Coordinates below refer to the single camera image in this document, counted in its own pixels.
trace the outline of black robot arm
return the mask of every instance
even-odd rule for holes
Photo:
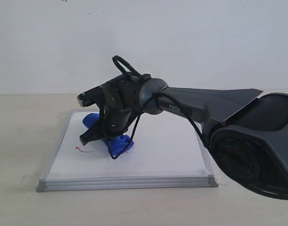
[[[228,177],[255,193],[288,200],[288,94],[172,88],[119,56],[113,62],[121,75],[78,96],[82,107],[100,109],[100,120],[80,135],[83,145],[125,133],[143,113],[171,112],[189,120]]]

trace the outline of blue object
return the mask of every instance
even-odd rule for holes
[[[93,124],[95,124],[97,120],[99,120],[99,114],[90,113],[85,116],[82,122],[84,126],[89,129]],[[128,142],[130,142],[130,140],[131,138],[128,135],[122,135],[109,140],[109,146],[111,148],[112,155],[118,155],[128,145]],[[107,141],[105,139],[103,139],[102,141],[104,142],[104,144],[107,145]],[[124,153],[127,152],[133,145],[134,142],[132,141],[129,147],[124,151]]]

